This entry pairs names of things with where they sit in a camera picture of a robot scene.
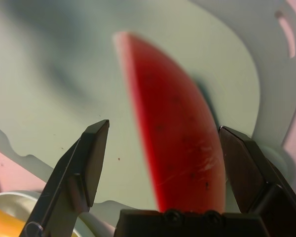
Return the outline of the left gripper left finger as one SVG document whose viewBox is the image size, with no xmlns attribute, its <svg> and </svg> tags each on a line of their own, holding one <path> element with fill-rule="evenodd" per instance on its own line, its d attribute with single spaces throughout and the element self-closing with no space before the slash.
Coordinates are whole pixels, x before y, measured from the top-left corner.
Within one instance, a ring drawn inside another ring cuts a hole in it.
<svg viewBox="0 0 296 237">
<path fill-rule="evenodd" d="M 78 216 L 93 206 L 110 127 L 90 125 L 57 162 L 20 236 L 70 237 Z"/>
</svg>

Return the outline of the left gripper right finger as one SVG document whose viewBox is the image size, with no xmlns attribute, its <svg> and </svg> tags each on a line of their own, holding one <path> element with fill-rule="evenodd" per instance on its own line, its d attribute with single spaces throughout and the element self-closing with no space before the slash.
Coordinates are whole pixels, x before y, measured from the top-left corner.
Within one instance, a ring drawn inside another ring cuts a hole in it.
<svg viewBox="0 0 296 237">
<path fill-rule="evenodd" d="M 241 213 L 258 215 L 271 237 L 296 237 L 296 194 L 247 135 L 219 128 L 226 174 Z"/>
</svg>

